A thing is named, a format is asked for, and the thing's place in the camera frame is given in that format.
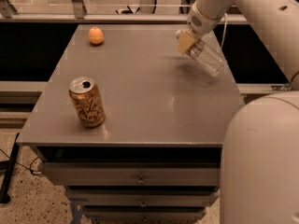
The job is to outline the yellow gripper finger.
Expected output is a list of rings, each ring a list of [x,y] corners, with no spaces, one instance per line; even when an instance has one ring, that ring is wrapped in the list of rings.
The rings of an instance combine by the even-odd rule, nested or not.
[[[181,54],[185,54],[198,40],[198,35],[196,35],[192,30],[178,30],[177,36],[177,49]]]

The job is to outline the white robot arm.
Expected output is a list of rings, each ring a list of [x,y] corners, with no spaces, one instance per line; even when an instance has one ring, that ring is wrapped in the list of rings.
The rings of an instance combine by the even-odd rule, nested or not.
[[[221,152],[220,224],[298,224],[299,4],[296,0],[191,0],[186,53],[237,6],[287,78],[244,85],[254,94],[231,120]]]

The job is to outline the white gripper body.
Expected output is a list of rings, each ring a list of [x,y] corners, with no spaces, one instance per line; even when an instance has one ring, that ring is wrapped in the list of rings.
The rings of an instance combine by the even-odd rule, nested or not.
[[[193,4],[190,12],[187,16],[187,24],[190,29],[198,36],[203,36],[211,32],[221,19],[211,19],[203,15],[197,8],[196,4]]]

